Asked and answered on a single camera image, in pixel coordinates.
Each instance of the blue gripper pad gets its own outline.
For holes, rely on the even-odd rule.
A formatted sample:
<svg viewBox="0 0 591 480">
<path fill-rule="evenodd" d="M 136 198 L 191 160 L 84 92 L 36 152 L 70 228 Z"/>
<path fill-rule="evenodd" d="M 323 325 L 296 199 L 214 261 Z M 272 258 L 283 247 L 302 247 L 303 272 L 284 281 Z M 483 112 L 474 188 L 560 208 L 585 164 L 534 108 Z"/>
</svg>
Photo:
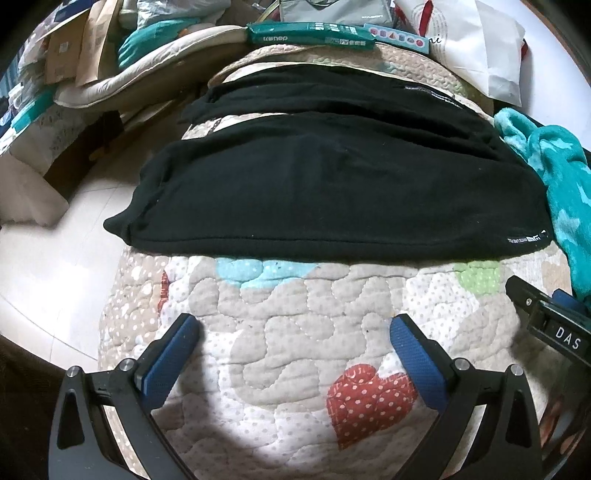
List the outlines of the blue gripper pad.
<svg viewBox="0 0 591 480">
<path fill-rule="evenodd" d="M 187 315 L 162 354 L 144 375 L 141 387 L 142 406 L 147 411 L 164 405 L 184 364 L 197 345 L 199 334 L 199 322 L 194 316 Z"/>
<path fill-rule="evenodd" d="M 390 342 L 425 405 L 443 413 L 448 399 L 445 379 L 421 343 L 399 317 L 393 318 L 390 323 Z"/>
<path fill-rule="evenodd" d="M 552 300 L 554 300 L 554 302 L 560 305 L 561 307 L 571 309 L 575 312 L 580 313 L 581 315 L 588 316 L 587 307 L 585 306 L 585 304 L 581 301 L 578 301 L 576 298 L 569 295 L 560 288 L 554 291 L 554 293 L 552 294 Z"/>
</svg>

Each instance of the teal towel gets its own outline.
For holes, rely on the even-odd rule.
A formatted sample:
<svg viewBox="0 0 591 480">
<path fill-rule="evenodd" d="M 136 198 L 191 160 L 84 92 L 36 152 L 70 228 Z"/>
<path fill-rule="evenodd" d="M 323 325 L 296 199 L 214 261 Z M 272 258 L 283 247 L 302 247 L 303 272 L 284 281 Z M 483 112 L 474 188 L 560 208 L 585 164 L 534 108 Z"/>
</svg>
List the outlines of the teal towel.
<svg viewBox="0 0 591 480">
<path fill-rule="evenodd" d="M 198 18 L 176 18 L 140 28 L 125 39 L 119 49 L 119 70 L 125 70 L 156 48 L 172 42 L 181 30 L 199 23 Z"/>
<path fill-rule="evenodd" d="M 554 234 L 569 258 L 573 291 L 591 306 L 591 171 L 583 147 L 565 128 L 537 127 L 512 108 L 495 115 L 495 127 L 548 188 Z"/>
</svg>

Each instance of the storage box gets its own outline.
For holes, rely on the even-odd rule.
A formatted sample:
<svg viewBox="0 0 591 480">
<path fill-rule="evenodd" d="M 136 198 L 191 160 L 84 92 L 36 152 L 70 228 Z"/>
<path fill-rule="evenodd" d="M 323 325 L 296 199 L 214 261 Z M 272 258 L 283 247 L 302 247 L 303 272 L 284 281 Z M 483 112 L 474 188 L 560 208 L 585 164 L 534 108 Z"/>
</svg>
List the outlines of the storage box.
<svg viewBox="0 0 591 480">
<path fill-rule="evenodd" d="M 90 10 L 85 10 L 70 17 L 51 32 L 45 62 L 47 85 L 76 77 L 82 35 L 89 12 Z"/>
</svg>

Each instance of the quilted blanket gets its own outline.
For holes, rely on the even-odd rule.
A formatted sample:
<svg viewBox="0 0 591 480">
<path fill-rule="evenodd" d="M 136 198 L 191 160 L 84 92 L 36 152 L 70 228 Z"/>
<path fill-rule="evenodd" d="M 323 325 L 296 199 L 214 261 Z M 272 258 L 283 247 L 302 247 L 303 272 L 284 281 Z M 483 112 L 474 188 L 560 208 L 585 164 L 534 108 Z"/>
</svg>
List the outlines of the quilted blanket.
<svg viewBox="0 0 591 480">
<path fill-rule="evenodd" d="M 280 47 L 280 59 L 269 57 L 277 46 L 262 48 L 212 82 L 278 62 L 314 62 L 321 50 Z M 326 49 L 323 61 L 341 64 L 342 51 Z M 373 60 L 345 60 L 392 74 Z M 463 88 L 459 81 L 407 73 L 486 116 L 454 91 Z M 184 138 L 258 115 L 194 125 Z M 570 291 L 568 263 L 554 243 L 518 258 L 404 265 L 165 257 L 127 248 L 100 320 L 99 367 L 138 358 L 180 313 L 191 313 L 204 339 L 152 414 L 197 478 L 390 479 L 436 417 L 390 344 L 398 313 L 452 358 L 498 371 L 522 365 L 541 416 L 561 360 L 527 333 L 505 295 L 514 274 L 547 293 Z M 475 411 L 449 472 L 461 464 L 481 415 Z M 126 461 L 146 475 L 114 412 L 108 417 Z"/>
</svg>

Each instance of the pillow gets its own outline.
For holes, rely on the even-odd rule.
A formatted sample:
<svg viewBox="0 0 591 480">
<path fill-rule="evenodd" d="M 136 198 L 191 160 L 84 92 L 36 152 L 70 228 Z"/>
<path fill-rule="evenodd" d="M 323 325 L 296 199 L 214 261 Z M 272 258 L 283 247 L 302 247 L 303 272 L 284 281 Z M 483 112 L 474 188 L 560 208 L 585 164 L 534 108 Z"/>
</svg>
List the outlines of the pillow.
<svg viewBox="0 0 591 480">
<path fill-rule="evenodd" d="M 206 83 L 250 49 L 244 27 L 206 28 L 157 48 L 114 77 L 81 87 L 63 83 L 54 101 L 67 108 L 103 112 L 165 102 Z"/>
</svg>

